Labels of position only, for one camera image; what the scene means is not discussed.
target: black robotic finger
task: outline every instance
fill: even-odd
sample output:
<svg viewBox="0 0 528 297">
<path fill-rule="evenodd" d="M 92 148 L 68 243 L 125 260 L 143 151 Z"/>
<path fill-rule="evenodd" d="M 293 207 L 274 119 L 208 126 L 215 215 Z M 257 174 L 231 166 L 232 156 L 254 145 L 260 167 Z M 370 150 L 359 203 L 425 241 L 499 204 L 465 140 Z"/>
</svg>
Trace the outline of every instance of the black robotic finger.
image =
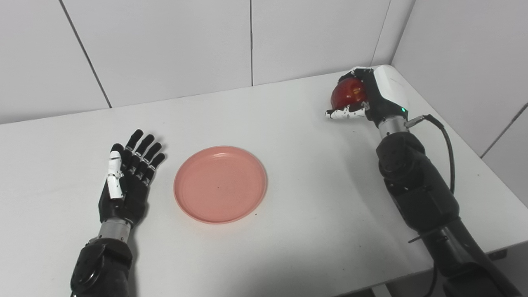
<svg viewBox="0 0 528 297">
<path fill-rule="evenodd" d="M 136 155 L 141 157 L 143 153 L 147 150 L 147 147 L 154 141 L 154 135 L 148 134 L 143 141 L 139 144 L 136 149 Z"/>
<path fill-rule="evenodd" d="M 130 173 L 134 174 L 134 172 L 136 172 L 136 169 L 138 168 L 140 162 L 141 162 L 141 158 L 138 157 L 136 154 L 134 154 L 132 156 L 132 158 L 130 159 L 130 164 L 128 165 L 127 170 Z"/>
<path fill-rule="evenodd" d="M 130 140 L 127 142 L 127 145 L 125 146 L 126 149 L 129 151 L 133 151 L 136 147 L 136 143 L 141 139 L 142 136 L 143 131 L 141 129 L 136 130 L 130 137 Z"/>
<path fill-rule="evenodd" d="M 159 164 L 165 160 L 165 154 L 161 153 L 154 157 L 154 160 L 152 160 L 152 163 L 150 163 L 149 167 L 152 169 L 158 168 Z"/>
<path fill-rule="evenodd" d="M 143 162 L 149 163 L 152 160 L 152 157 L 162 149 L 162 145 L 159 142 L 156 142 L 153 146 L 148 149 L 148 152 L 143 157 Z"/>
<path fill-rule="evenodd" d="M 116 151 L 118 152 L 119 154 L 121 154 L 123 152 L 123 146 L 120 144 L 120 143 L 116 143 L 112 146 L 112 149 L 110 150 L 111 152 L 113 151 Z"/>
<path fill-rule="evenodd" d="M 152 177 L 154 177 L 154 171 L 164 159 L 165 159 L 165 154 L 163 153 L 158 154 L 157 156 L 154 157 L 154 159 L 148 166 L 147 171 L 143 175 L 143 183 L 145 185 L 148 185 L 151 182 Z"/>
<path fill-rule="evenodd" d="M 145 174 L 145 171 L 147 170 L 148 168 L 148 164 L 145 162 L 145 159 L 143 159 L 143 161 L 141 161 L 136 169 L 136 176 L 137 178 L 139 178 L 140 180 L 143 178 L 143 175 Z"/>
<path fill-rule="evenodd" d="M 127 142 L 127 145 L 125 146 L 125 149 L 121 153 L 121 170 L 125 171 L 128 168 L 128 164 L 130 163 L 130 158 L 132 158 L 132 151 L 136 147 L 137 142 L 141 139 L 143 136 L 143 131 L 140 129 L 136 130 L 130 139 Z"/>
</svg>

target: white wall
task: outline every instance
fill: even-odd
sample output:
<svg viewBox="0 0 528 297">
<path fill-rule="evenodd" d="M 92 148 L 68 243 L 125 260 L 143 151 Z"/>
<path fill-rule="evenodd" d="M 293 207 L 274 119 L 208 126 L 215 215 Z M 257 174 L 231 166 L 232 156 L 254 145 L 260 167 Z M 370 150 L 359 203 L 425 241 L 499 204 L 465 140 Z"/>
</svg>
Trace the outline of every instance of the white wall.
<svg viewBox="0 0 528 297">
<path fill-rule="evenodd" d="M 114 107 L 388 63 L 412 3 L 64 0 Z M 0 123 L 107 108 L 58 0 L 3 7 Z"/>
<path fill-rule="evenodd" d="M 524 111 L 483 157 L 528 207 L 528 112 Z"/>
<path fill-rule="evenodd" d="M 251 85 L 249 0 L 64 0 L 113 106 Z"/>
<path fill-rule="evenodd" d="M 393 65 L 479 155 L 528 94 L 528 2 L 416 1 Z"/>
<path fill-rule="evenodd" d="M 108 108 L 57 0 L 0 9 L 0 124 Z"/>
<path fill-rule="evenodd" d="M 412 2 L 253 0 L 253 83 L 390 62 Z"/>
</svg>

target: black cable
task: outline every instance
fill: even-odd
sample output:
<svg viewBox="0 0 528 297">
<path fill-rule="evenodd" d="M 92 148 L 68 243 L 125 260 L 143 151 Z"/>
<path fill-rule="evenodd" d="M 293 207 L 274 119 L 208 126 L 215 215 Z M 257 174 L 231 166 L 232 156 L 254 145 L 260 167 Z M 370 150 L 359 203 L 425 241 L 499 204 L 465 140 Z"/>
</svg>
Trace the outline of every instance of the black cable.
<svg viewBox="0 0 528 297">
<path fill-rule="evenodd" d="M 427 294 L 425 294 L 423 297 L 431 297 L 433 291 L 435 290 L 437 278 L 438 278 L 438 268 L 436 267 L 436 263 L 434 263 L 432 266 L 431 286 L 429 287 L 429 291 L 427 292 Z"/>
<path fill-rule="evenodd" d="M 449 190 L 451 193 L 455 193 L 455 156 L 453 154 L 453 146 L 451 145 L 451 140 L 449 139 L 449 135 L 447 134 L 446 128 L 444 125 L 437 120 L 432 115 L 424 115 L 423 119 L 426 119 L 427 121 L 431 122 L 433 125 L 437 126 L 441 131 L 442 135 L 444 136 L 444 139 L 446 140 L 447 144 L 447 153 L 449 154 Z M 423 297 L 431 297 L 433 291 L 435 290 L 436 281 L 438 278 L 438 268 L 436 266 L 436 263 L 433 263 L 432 266 L 432 280 L 431 280 L 431 286 L 429 287 L 429 291 L 427 294 L 425 294 Z"/>
<path fill-rule="evenodd" d="M 449 189 L 451 190 L 451 193 L 455 193 L 455 157 L 453 155 L 453 146 L 451 145 L 449 135 L 447 134 L 444 125 L 432 115 L 424 115 L 423 118 L 437 126 L 444 135 L 444 139 L 446 140 L 447 144 L 447 153 L 449 154 L 449 171 L 451 175 L 449 178 Z"/>
</svg>

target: robot finger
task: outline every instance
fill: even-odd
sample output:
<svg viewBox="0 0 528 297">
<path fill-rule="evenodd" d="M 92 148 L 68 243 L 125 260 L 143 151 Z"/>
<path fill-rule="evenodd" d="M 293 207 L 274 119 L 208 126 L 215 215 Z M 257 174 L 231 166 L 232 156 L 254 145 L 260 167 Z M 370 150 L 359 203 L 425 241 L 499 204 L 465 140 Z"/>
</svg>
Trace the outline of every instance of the robot finger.
<svg viewBox="0 0 528 297">
<path fill-rule="evenodd" d="M 154 135 L 148 134 L 143 141 L 139 144 L 136 149 L 136 155 L 141 157 L 143 153 L 147 150 L 147 147 L 154 141 Z"/>
<path fill-rule="evenodd" d="M 121 170 L 124 171 L 128 168 L 128 164 L 130 163 L 130 159 L 132 158 L 132 151 L 134 150 L 137 142 L 139 141 L 139 139 L 141 139 L 142 136 L 143 136 L 143 131 L 138 129 L 130 137 L 130 140 L 125 146 L 125 149 L 121 153 L 121 159 L 122 159 Z"/>
<path fill-rule="evenodd" d="M 125 148 L 127 150 L 129 150 L 129 151 L 133 151 L 134 148 L 136 147 L 137 142 L 141 139 L 142 136 L 143 136 L 143 131 L 141 129 L 136 130 L 132 134 L 130 139 L 128 140 L 127 145 L 125 146 Z"/>
<path fill-rule="evenodd" d="M 145 174 L 150 161 L 152 160 L 152 157 L 161 150 L 162 145 L 159 142 L 156 142 L 153 146 L 151 146 L 148 150 L 148 152 L 143 157 L 143 160 L 139 163 L 139 166 L 136 169 L 136 177 L 140 180 L 143 178 L 143 175 Z"/>
<path fill-rule="evenodd" d="M 120 180 L 124 176 L 121 172 L 121 154 L 119 153 L 120 149 L 122 150 L 122 146 L 120 144 L 115 144 L 112 147 L 110 157 L 108 158 L 108 176 L 106 180 L 111 199 L 122 199 L 124 197 L 120 183 Z"/>
<path fill-rule="evenodd" d="M 159 166 L 159 164 L 165 159 L 164 153 L 159 153 L 157 156 L 154 157 L 152 160 L 152 163 L 148 166 L 145 174 L 143 175 L 143 183 L 145 185 L 150 184 L 152 181 L 152 178 L 154 177 L 154 172 L 156 171 L 156 168 Z"/>
<path fill-rule="evenodd" d="M 143 162 L 145 163 L 150 163 L 150 161 L 152 160 L 152 157 L 157 153 L 159 152 L 160 150 L 162 149 L 162 145 L 161 143 L 159 142 L 156 142 L 153 146 L 151 146 L 149 149 L 148 149 L 148 152 L 145 154 L 145 156 L 143 157 Z"/>
</svg>

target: black arm joint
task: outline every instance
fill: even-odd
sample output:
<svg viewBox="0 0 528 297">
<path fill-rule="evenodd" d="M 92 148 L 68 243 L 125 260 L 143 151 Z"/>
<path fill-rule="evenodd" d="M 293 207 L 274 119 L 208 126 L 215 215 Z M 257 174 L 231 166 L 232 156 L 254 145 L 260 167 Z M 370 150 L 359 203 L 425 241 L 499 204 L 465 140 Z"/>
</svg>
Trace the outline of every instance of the black arm joint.
<svg viewBox="0 0 528 297">
<path fill-rule="evenodd" d="M 132 253 L 126 243 L 112 238 L 96 239 L 79 254 L 71 290 L 80 297 L 128 296 L 126 282 L 131 265 Z"/>
</svg>

